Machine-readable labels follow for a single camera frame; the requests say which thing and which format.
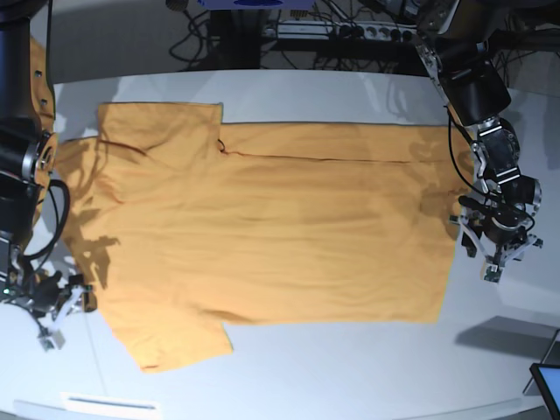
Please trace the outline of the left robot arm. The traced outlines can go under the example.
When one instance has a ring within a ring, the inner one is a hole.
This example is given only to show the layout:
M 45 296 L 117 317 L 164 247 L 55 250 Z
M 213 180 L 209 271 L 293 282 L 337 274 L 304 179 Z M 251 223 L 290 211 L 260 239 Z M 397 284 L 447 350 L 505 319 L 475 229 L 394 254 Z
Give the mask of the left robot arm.
M 416 14 L 416 50 L 444 99 L 449 129 L 469 145 L 474 174 L 458 199 L 461 245 L 483 256 L 482 278 L 498 283 L 508 262 L 543 242 L 532 234 L 542 203 L 540 182 L 522 174 L 520 144 L 501 117 L 511 102 L 492 61 L 488 41 L 512 10 L 544 1 L 422 1 Z

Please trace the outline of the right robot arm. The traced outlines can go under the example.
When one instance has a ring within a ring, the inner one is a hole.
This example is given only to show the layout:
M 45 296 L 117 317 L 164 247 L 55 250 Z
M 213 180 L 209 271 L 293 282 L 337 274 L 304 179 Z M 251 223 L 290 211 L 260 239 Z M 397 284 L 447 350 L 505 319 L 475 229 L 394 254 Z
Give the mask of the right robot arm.
M 1 3 L 1 300 L 42 318 L 57 318 L 78 305 L 96 309 L 95 294 L 83 275 L 59 286 L 60 272 L 42 273 L 62 236 L 70 210 L 67 185 L 52 179 L 58 140 L 53 131 L 53 84 L 48 76 L 49 47 L 33 45 L 32 19 L 53 12 L 50 1 Z M 62 192 L 64 207 L 56 211 L 55 232 L 39 251 L 27 254 L 40 208 L 53 189 Z

